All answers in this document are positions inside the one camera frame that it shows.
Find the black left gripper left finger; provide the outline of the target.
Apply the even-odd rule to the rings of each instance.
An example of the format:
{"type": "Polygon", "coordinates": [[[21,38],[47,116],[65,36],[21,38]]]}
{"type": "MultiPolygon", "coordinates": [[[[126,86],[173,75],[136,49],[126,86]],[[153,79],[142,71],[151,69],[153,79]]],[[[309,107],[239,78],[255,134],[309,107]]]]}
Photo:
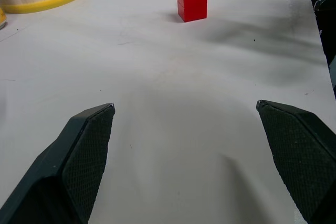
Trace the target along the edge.
{"type": "Polygon", "coordinates": [[[107,103],[71,117],[0,208],[0,224],[88,224],[114,114],[107,103]]]}

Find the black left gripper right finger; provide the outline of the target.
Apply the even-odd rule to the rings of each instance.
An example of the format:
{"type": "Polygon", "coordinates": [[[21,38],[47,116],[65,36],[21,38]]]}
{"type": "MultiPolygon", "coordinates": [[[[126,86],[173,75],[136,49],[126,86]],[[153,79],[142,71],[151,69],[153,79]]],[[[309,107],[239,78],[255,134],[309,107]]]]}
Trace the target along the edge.
{"type": "Polygon", "coordinates": [[[276,169],[307,224],[336,224],[336,134],[314,113],[259,100],[276,169]]]}

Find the red toy brick stack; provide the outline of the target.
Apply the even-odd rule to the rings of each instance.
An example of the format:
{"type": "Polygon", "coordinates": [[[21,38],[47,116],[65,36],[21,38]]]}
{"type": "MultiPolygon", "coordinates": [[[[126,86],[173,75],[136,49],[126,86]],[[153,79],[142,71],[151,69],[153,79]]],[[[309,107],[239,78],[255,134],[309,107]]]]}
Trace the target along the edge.
{"type": "Polygon", "coordinates": [[[183,22],[207,18],[207,0],[177,0],[177,11],[183,22]]]}

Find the yellow and white can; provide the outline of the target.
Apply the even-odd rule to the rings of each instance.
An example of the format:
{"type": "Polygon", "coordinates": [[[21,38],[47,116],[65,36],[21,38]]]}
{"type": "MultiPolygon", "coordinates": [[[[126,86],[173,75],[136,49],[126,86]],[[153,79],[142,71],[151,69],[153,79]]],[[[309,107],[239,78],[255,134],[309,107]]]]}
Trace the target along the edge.
{"type": "Polygon", "coordinates": [[[0,7],[0,30],[5,27],[7,24],[7,16],[3,9],[0,7]]]}

